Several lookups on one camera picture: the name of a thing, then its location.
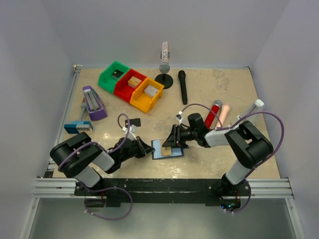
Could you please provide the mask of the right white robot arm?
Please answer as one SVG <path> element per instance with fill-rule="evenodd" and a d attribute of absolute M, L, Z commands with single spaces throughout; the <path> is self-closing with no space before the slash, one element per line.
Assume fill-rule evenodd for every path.
<path fill-rule="evenodd" d="M 189 126 L 174 124 L 162 147 L 188 148 L 188 141 L 195 140 L 204 148 L 229 145 L 237 160 L 223 176 L 222 190 L 227 195 L 234 195 L 248 173 L 265 160 L 274 148 L 268 139 L 248 120 L 233 129 L 208 129 L 199 113 L 190 114 Z"/>

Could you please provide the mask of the gold credit card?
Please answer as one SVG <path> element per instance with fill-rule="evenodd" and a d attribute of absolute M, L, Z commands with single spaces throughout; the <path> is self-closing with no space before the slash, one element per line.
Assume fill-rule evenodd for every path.
<path fill-rule="evenodd" d="M 171 156 L 172 155 L 171 147 L 162 147 L 161 148 L 161 155 L 162 156 Z"/>

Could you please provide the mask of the blue leather card holder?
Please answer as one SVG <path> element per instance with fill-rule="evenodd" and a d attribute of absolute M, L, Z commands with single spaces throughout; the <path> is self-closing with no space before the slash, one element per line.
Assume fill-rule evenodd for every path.
<path fill-rule="evenodd" d="M 169 159 L 183 157 L 184 152 L 180 147 L 163 147 L 165 139 L 156 139 L 151 141 L 151 146 L 154 148 L 152 152 L 152 160 Z"/>

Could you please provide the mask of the black credit card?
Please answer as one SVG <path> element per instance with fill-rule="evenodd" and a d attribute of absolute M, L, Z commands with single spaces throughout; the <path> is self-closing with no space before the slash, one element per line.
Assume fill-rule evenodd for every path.
<path fill-rule="evenodd" d="M 128 125 L 135 125 L 136 127 L 141 126 L 141 119 L 140 118 L 135 118 L 135 119 L 129 119 L 125 120 L 125 127 L 128 127 Z"/>

